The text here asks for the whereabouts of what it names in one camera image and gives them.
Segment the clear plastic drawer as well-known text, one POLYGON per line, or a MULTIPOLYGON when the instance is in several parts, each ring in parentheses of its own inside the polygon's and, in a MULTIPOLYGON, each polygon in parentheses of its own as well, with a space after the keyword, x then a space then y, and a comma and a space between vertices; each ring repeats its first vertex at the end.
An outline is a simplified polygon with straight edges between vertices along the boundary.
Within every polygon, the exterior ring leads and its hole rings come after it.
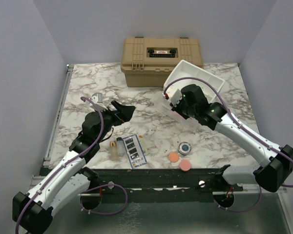
POLYGON ((195 119, 184 119, 180 114, 172 111, 172 107, 169 105, 169 102, 163 98, 155 102, 154 109, 162 115, 170 117, 171 119, 177 121, 192 131, 198 131, 201 128, 201 125, 195 119))

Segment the white plastic drawer organizer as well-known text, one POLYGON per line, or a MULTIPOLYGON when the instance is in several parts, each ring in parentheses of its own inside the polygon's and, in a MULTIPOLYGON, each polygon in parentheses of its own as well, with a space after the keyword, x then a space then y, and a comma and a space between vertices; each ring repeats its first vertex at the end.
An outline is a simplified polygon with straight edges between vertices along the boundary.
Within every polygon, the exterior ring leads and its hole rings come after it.
POLYGON ((163 88, 166 88, 167 85, 172 83, 173 81, 184 78, 184 77, 193 77, 193 78, 199 78, 200 80, 193 80, 193 79, 186 79, 181 80, 177 83, 174 83, 171 85, 168 90, 167 94, 170 96, 172 93, 174 93, 177 89, 182 89, 183 87, 190 85, 190 84, 196 84, 201 87, 205 97, 207 98, 208 102, 214 102, 216 99, 216 94, 213 91, 215 89, 217 92, 220 92, 222 89, 225 80, 213 75, 212 73, 186 61, 181 60, 176 67, 172 70, 168 78, 166 79, 163 88))

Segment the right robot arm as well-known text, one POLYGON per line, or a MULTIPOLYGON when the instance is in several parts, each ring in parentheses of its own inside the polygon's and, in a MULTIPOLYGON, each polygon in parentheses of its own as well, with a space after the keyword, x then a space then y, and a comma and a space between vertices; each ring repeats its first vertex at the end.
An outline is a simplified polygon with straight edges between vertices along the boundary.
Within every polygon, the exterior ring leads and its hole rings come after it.
POLYGON ((164 90, 172 111, 184 119, 193 118, 228 137, 255 160, 252 167, 228 166, 214 179, 215 187, 225 191, 238 183, 255 184, 269 192, 276 192, 293 171, 293 148, 281 147, 244 125, 219 102, 209 103, 200 86, 190 84, 181 90, 164 90))

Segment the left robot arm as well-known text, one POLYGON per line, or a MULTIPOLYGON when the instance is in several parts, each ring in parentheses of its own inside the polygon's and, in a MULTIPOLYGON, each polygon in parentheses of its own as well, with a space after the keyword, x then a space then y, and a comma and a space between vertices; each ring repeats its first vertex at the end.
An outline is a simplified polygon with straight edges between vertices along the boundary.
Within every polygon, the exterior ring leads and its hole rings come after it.
POLYGON ((58 165, 36 186, 26 193, 18 192, 12 201, 12 219, 15 232, 23 227, 30 234, 44 233, 55 214, 78 194, 102 192, 99 175, 86 164, 100 149, 105 135, 114 127, 129 122, 135 111, 132 105, 122 105, 113 100, 114 109, 100 107, 89 98, 94 111, 87 114, 82 130, 73 140, 69 150, 58 165))

